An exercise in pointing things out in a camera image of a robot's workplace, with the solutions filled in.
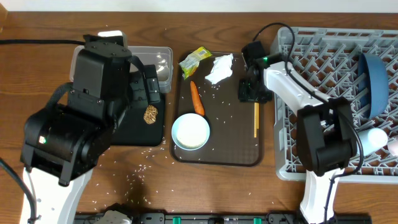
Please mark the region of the orange carrot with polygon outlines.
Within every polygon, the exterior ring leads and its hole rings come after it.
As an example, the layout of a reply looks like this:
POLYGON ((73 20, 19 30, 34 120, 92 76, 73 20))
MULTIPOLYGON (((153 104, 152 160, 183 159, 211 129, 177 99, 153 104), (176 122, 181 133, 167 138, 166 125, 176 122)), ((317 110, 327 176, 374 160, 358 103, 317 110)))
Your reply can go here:
POLYGON ((193 103, 193 107, 194 107, 196 114, 204 116, 205 109, 201 103, 198 89, 197 89, 197 86, 194 81, 190 82, 190 90, 191 90, 191 96, 192 96, 192 103, 193 103))

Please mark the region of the clear plastic bin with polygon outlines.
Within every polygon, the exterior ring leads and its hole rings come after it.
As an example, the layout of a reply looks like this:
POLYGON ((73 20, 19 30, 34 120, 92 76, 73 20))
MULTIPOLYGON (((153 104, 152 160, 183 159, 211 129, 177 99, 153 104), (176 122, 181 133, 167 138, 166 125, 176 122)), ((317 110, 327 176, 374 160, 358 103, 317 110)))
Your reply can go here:
POLYGON ((128 59, 138 57, 143 65, 153 65, 161 93, 171 90, 172 50, 169 47, 124 47, 114 42, 90 42, 76 47, 71 64, 73 88, 101 99, 121 98, 126 93, 129 72, 128 59))

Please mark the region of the black waste tray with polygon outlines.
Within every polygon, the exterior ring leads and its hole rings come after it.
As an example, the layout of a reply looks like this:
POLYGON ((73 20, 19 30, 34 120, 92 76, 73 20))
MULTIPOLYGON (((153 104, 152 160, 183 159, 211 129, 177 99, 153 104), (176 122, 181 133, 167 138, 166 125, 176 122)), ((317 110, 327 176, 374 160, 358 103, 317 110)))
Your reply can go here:
POLYGON ((126 115, 112 136, 112 146, 158 146, 163 138, 165 118, 165 95, 160 93, 160 101, 131 101, 126 115), (154 106, 158 114, 155 122, 147 124, 144 120, 146 108, 154 106))

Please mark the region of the long wooden chopstick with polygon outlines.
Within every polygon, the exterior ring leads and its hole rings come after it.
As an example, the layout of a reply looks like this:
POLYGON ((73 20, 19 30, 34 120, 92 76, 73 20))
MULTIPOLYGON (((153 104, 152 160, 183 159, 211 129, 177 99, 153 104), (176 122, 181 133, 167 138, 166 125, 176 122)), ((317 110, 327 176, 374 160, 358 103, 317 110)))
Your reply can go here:
POLYGON ((255 103, 255 112, 256 112, 256 129, 259 129, 259 103, 255 103))

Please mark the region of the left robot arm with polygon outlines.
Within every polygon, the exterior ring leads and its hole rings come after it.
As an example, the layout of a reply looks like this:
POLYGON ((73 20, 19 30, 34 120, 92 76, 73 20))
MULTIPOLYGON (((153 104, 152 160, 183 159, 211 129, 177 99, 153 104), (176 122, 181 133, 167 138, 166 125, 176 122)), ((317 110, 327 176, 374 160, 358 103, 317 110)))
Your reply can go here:
POLYGON ((111 146, 158 146, 164 117, 156 67, 128 49, 124 33, 86 35, 73 80, 25 122, 21 223, 72 223, 100 156, 111 146))

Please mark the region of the grey dishwasher rack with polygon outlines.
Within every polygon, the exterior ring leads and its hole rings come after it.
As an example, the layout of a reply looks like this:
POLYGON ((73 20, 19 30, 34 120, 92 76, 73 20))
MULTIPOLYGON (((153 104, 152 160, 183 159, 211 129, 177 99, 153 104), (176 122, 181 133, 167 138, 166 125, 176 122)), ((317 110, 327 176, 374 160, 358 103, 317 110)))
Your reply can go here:
MULTIPOLYGON (((397 142, 397 30, 332 29, 293 27, 295 44, 290 57, 296 71, 320 91, 332 97, 344 96, 351 101, 354 126, 358 132, 380 128, 397 142), (386 110, 371 119, 365 117, 370 105, 361 104, 367 90, 359 90, 365 74, 358 75, 361 53, 377 55, 384 63, 389 97, 386 110)), ((286 55, 292 47, 290 31, 278 30, 270 52, 286 55)), ((292 110, 274 95, 275 169, 282 180, 305 180, 305 169, 295 148, 296 124, 292 110)), ((397 184, 397 155, 383 146, 364 158, 361 171, 341 182, 362 184, 397 184)))

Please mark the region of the green yellow snack wrapper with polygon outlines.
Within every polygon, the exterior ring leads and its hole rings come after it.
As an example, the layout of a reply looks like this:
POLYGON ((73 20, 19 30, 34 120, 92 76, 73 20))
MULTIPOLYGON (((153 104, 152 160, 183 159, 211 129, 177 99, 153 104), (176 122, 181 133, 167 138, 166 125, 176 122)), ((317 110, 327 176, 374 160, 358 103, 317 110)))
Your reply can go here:
POLYGON ((188 54, 187 57, 182 60, 179 65, 183 71, 184 79, 192 76, 200 65, 200 62, 213 54, 205 47, 199 47, 192 53, 188 54))

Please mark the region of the brown food scrap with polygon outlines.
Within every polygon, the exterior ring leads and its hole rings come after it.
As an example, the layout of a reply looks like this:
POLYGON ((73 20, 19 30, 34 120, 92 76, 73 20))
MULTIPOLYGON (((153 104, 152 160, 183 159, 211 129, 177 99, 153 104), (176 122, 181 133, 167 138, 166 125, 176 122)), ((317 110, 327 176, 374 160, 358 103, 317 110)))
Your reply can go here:
POLYGON ((144 121, 147 124, 154 124, 156 122, 158 110, 155 106, 149 105, 144 112, 144 121))

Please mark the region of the pink white cup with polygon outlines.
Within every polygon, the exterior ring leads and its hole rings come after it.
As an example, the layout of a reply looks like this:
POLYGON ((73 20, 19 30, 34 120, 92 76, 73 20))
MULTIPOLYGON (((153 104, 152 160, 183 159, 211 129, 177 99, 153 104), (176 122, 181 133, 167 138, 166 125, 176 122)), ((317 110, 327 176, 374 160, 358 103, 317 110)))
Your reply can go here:
POLYGON ((392 140, 387 143, 387 149, 392 156, 398 156, 398 141, 396 138, 392 138, 392 140))

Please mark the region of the brown serving tray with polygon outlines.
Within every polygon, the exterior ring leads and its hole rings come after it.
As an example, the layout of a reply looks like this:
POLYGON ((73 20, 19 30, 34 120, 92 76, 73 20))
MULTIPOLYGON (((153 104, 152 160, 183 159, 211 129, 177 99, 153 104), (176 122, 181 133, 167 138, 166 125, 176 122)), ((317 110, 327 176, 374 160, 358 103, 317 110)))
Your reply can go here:
POLYGON ((184 79, 181 70, 178 71, 175 117, 194 112, 190 91, 190 81, 194 81, 205 109, 205 119, 210 125, 210 138, 203 147, 186 151, 172 145, 171 155, 179 162, 252 167, 262 161, 261 131, 254 133, 254 104, 238 99, 239 81, 246 76, 242 55, 233 54, 230 77, 215 85, 205 79, 213 68, 214 59, 224 55, 224 52, 214 52, 200 62, 188 79, 184 79))

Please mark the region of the light blue rice bowl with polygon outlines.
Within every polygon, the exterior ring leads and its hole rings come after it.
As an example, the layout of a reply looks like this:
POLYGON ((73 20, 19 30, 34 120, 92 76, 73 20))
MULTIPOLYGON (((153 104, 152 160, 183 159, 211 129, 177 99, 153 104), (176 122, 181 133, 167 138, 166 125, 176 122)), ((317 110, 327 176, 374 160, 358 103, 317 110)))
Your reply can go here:
POLYGON ((199 114, 183 114, 172 125, 172 139, 183 150, 195 151, 203 147, 209 138, 210 125, 199 114))

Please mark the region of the dark blue plate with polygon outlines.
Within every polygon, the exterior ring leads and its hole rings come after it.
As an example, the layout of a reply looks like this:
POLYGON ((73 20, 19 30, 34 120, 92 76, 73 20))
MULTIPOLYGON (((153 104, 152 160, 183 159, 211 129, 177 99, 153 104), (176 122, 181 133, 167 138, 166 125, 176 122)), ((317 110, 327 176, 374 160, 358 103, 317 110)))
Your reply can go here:
POLYGON ((368 92, 360 99, 362 107, 370 106, 364 115, 367 119, 382 114, 388 105, 389 84, 387 70, 380 57, 363 53, 359 57, 358 75, 365 74, 364 80, 358 84, 358 90, 368 92))

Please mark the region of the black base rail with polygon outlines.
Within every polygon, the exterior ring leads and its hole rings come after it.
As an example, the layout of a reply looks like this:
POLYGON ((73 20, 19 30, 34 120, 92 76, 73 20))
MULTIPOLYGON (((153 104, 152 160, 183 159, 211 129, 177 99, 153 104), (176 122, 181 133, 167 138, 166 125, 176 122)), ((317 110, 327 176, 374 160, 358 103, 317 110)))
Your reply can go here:
MULTIPOLYGON (((96 223, 104 217, 104 213, 96 215, 76 215, 73 223, 96 223)), ((133 224, 294 224, 307 223, 299 215, 293 213, 274 212, 267 215, 187 215, 143 213, 134 217, 127 216, 127 223, 133 224)), ((339 224, 372 224, 373 221, 367 215, 337 215, 328 223, 339 224)))

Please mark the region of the light blue cup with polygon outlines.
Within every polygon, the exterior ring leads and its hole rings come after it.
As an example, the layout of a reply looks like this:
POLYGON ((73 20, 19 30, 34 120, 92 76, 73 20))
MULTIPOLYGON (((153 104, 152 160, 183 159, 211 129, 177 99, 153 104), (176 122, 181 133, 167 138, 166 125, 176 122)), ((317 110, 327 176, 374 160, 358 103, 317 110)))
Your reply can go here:
POLYGON ((363 147, 363 155, 368 156, 380 148, 384 147, 388 142, 387 134, 379 128, 372 128, 358 133, 359 139, 363 147))

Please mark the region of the white tissue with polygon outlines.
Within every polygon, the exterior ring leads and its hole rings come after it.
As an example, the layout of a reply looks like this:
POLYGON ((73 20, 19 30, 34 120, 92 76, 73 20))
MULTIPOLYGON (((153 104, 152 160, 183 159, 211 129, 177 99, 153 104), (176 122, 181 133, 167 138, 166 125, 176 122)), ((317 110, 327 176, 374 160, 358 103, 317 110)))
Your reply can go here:
POLYGON ((232 75, 233 54, 223 55, 215 58, 213 68, 209 75, 205 77, 212 85, 228 78, 232 75))

